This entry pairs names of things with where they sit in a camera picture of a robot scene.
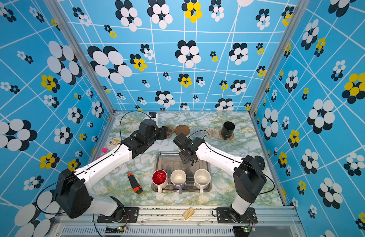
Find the cork paw print coaster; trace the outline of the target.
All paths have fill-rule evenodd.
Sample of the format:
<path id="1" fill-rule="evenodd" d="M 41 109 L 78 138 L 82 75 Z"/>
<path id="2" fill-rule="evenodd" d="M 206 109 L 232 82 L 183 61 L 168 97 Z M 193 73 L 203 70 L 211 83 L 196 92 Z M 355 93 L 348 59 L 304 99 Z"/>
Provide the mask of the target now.
<path id="1" fill-rule="evenodd" d="M 172 135 L 175 133 L 175 129 L 171 125 L 166 125 L 166 127 L 168 128 L 167 138 L 171 138 Z"/>

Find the brown wooden round coaster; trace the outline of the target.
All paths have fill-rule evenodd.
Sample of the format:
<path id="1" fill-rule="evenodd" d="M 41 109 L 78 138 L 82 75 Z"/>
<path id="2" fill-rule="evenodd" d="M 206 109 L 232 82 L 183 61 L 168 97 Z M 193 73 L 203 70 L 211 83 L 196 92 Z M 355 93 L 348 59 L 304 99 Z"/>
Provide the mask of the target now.
<path id="1" fill-rule="evenodd" d="M 190 128 L 187 125 L 179 125 L 175 128 L 176 135 L 183 134 L 185 136 L 188 136 L 190 134 Z"/>

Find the grey woven round coaster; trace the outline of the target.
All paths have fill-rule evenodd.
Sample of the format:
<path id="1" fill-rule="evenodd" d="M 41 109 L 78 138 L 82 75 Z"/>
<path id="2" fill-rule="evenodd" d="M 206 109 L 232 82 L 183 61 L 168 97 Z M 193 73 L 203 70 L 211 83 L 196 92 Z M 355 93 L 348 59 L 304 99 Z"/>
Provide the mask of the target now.
<path id="1" fill-rule="evenodd" d="M 206 135 L 206 130 L 200 126 L 195 126 L 190 129 L 191 138 L 203 138 Z"/>

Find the multicolour woven round coaster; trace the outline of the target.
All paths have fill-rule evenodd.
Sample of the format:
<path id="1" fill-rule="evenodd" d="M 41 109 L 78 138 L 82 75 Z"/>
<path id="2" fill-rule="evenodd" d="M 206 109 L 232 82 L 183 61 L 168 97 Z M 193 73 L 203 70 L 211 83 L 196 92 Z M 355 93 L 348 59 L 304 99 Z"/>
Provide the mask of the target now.
<path id="1" fill-rule="evenodd" d="M 208 139 L 217 139 L 220 137 L 220 133 L 216 128 L 211 127 L 211 128 L 206 129 L 206 131 L 207 131 L 206 138 L 208 138 Z"/>

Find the red interior mug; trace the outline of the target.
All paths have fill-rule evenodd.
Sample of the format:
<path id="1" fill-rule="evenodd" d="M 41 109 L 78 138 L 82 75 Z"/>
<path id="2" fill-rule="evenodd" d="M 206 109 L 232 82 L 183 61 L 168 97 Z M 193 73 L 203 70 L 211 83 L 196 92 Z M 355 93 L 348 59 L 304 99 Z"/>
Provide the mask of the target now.
<path id="1" fill-rule="evenodd" d="M 168 174 L 166 171 L 159 169 L 152 175 L 152 183 L 156 186 L 157 192 L 162 193 L 163 189 L 168 186 Z"/>

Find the black mug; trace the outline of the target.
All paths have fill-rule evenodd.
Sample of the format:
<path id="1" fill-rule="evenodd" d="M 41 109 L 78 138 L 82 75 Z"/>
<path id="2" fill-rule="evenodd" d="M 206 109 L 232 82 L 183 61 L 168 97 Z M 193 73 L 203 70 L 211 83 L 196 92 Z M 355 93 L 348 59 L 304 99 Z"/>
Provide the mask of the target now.
<path id="1" fill-rule="evenodd" d="M 233 122 L 226 121 L 226 122 L 224 122 L 221 131 L 222 132 L 226 132 L 226 131 L 233 131 L 234 132 L 234 130 L 235 130 L 235 124 Z"/>

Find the rattan round coaster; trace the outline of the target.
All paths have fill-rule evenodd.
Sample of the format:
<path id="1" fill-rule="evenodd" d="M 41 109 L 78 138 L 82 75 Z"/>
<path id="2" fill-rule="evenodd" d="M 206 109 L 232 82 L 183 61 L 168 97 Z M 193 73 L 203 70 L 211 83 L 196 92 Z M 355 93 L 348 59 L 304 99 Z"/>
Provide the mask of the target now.
<path id="1" fill-rule="evenodd" d="M 219 136 L 223 140 L 232 140 L 234 138 L 234 133 L 233 131 L 226 131 L 226 132 L 220 131 Z"/>

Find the white mug back row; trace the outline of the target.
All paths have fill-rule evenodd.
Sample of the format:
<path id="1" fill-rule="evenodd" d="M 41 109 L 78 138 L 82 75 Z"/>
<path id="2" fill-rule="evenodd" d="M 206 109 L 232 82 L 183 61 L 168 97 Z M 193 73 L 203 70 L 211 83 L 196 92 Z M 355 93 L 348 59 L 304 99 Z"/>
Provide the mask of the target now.
<path id="1" fill-rule="evenodd" d="M 193 165 L 197 161 L 197 158 L 190 153 L 179 152 L 179 156 L 183 164 Z"/>

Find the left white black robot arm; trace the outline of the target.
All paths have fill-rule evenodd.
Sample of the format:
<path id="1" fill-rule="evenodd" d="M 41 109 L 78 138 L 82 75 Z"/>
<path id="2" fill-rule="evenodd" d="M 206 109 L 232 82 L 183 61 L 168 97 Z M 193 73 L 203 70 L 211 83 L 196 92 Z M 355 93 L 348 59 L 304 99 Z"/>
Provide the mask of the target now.
<path id="1" fill-rule="evenodd" d="M 145 119 L 139 129 L 100 159 L 75 171 L 65 169 L 58 177 L 54 199 L 71 218 L 83 214 L 101 214 L 119 222 L 125 215 L 123 204 L 115 197 L 98 196 L 91 188 L 118 166 L 143 154 L 155 141 L 167 139 L 168 128 L 158 127 L 157 122 Z"/>

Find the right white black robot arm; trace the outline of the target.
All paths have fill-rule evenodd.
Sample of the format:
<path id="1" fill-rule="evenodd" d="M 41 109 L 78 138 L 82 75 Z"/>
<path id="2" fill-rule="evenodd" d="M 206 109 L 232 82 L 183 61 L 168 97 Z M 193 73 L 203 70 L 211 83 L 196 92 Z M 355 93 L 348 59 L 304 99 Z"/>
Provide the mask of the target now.
<path id="1" fill-rule="evenodd" d="M 247 209 L 255 202 L 267 182 L 263 173 L 263 158 L 250 155 L 237 157 L 209 145 L 204 139 L 191 140 L 182 133 L 177 135 L 173 142 L 178 147 L 179 156 L 184 164 L 201 160 L 233 177 L 236 197 L 229 208 L 228 216 L 235 223 L 243 222 Z"/>

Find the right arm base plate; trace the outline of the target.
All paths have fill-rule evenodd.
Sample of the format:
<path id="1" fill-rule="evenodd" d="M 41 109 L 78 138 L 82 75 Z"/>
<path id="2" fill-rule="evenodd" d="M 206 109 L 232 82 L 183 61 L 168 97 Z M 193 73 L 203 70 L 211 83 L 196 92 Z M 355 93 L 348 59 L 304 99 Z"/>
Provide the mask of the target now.
<path id="1" fill-rule="evenodd" d="M 219 224 L 256 224 L 258 222 L 254 208 L 249 207 L 242 215 L 238 214 L 232 207 L 217 207 L 215 209 Z"/>

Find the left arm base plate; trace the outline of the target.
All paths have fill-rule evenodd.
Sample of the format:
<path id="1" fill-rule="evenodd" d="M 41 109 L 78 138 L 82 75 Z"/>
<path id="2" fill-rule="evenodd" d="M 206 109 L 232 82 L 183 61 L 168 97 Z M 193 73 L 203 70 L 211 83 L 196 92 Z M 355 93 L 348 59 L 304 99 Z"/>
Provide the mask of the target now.
<path id="1" fill-rule="evenodd" d="M 116 221 L 111 216 L 98 215 L 96 221 L 97 223 L 124 223 L 124 224 L 134 224 L 137 223 L 139 217 L 139 207 L 124 207 L 123 214 L 120 220 Z"/>

